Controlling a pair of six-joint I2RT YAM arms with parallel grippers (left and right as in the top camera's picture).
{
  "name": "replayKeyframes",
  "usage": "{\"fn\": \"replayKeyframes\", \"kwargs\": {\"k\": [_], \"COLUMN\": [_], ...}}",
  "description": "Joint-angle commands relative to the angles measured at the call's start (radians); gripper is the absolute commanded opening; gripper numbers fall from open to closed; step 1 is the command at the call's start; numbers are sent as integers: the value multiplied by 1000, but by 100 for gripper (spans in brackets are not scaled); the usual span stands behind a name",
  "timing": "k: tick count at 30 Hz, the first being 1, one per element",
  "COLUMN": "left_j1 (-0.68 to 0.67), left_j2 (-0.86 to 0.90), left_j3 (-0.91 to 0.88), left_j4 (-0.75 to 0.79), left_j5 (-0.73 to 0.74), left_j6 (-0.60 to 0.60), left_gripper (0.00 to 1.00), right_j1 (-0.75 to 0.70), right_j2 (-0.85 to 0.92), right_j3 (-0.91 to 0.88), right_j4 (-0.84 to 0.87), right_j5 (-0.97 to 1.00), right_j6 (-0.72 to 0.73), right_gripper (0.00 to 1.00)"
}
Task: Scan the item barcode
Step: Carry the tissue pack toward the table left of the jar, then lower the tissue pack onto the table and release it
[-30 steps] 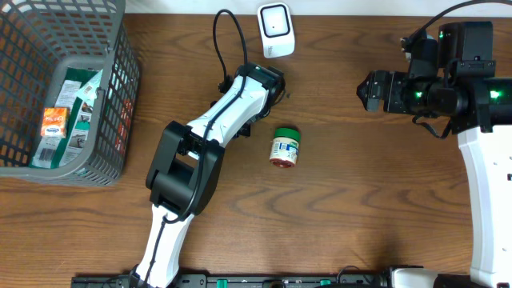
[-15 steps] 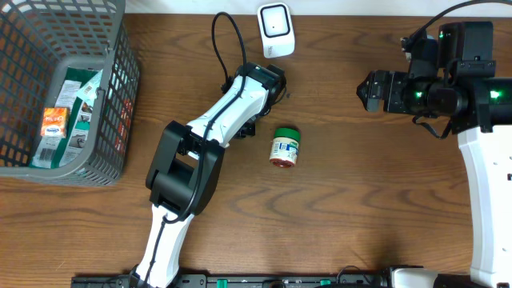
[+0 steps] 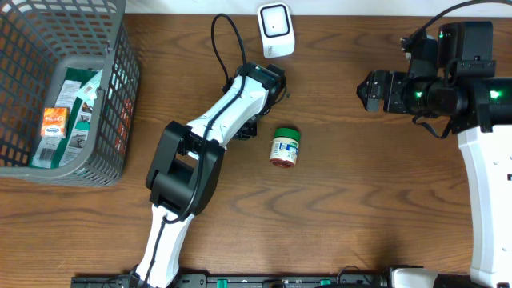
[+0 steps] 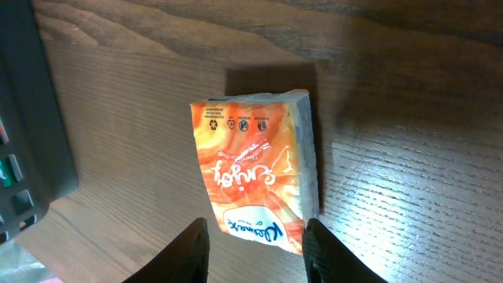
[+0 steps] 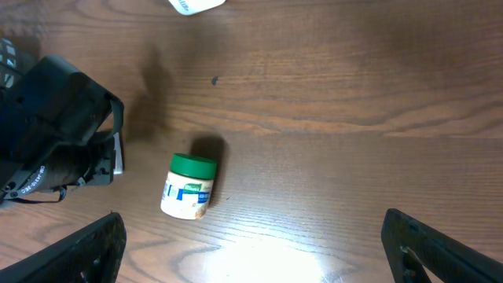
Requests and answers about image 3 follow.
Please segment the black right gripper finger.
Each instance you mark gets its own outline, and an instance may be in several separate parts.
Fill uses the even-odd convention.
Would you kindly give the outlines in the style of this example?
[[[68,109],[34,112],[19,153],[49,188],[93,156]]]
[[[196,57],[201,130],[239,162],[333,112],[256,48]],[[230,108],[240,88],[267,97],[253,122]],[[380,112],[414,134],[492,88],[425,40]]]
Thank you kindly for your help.
[[[356,93],[357,94],[366,94],[368,91],[368,87],[370,84],[370,76],[367,76],[358,86]]]
[[[357,96],[361,100],[363,108],[366,109],[367,108],[367,104],[368,104],[368,95],[367,95],[367,93],[357,92]]]

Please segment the green lid spice jar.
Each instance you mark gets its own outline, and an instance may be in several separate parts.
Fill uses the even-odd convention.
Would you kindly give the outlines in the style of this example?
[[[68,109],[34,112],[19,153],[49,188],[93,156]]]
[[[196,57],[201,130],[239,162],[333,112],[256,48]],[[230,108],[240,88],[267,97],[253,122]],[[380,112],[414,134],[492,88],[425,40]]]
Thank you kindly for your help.
[[[299,154],[301,134],[291,128],[277,128],[274,132],[270,152],[270,163],[281,168],[296,165]]]

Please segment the orange small carton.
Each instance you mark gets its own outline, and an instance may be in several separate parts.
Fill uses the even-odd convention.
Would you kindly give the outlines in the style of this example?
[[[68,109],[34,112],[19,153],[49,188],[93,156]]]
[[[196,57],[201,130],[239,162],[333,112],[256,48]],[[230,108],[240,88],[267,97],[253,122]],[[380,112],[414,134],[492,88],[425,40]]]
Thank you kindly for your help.
[[[70,110],[67,107],[45,108],[40,135],[44,138],[65,138]]]

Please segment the green 3M glove package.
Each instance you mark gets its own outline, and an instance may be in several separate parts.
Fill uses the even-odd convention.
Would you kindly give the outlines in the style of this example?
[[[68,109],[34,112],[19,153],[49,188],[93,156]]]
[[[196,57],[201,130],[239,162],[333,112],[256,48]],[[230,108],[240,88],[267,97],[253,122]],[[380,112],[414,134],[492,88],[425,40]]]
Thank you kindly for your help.
[[[41,140],[30,167],[55,169],[75,160],[85,148],[90,132],[100,70],[69,68],[55,104],[43,111]]]

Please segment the mint green wipes pack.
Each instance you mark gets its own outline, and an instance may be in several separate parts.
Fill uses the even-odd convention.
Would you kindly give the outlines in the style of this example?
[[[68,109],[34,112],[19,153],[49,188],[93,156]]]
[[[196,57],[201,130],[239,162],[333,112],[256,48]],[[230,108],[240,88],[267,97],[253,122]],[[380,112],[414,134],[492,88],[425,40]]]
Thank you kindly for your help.
[[[97,98],[97,90],[101,85],[103,70],[98,71],[86,84],[84,84],[74,95],[80,98],[88,106],[93,106]]]

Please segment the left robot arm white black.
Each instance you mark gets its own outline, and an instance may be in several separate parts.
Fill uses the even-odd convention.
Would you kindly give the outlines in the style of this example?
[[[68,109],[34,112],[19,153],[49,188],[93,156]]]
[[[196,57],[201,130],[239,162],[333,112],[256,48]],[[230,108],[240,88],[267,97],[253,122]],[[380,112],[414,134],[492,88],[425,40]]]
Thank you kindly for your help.
[[[256,135],[258,120],[286,88],[285,71],[253,62],[237,68],[224,95],[200,117],[164,129],[146,176],[152,225],[131,287],[167,287],[179,271],[186,233],[216,190],[227,145]]]

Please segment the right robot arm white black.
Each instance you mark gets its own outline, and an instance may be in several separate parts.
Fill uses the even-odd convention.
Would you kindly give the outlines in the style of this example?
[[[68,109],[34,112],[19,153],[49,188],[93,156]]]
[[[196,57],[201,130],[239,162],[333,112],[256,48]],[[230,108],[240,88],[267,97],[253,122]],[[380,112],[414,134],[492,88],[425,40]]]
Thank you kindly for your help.
[[[367,111],[408,114],[436,138],[456,136],[469,183],[468,274],[390,269],[389,287],[511,285],[511,80],[495,75],[491,22],[452,22],[438,38],[404,38],[406,72],[373,70],[356,94]]]

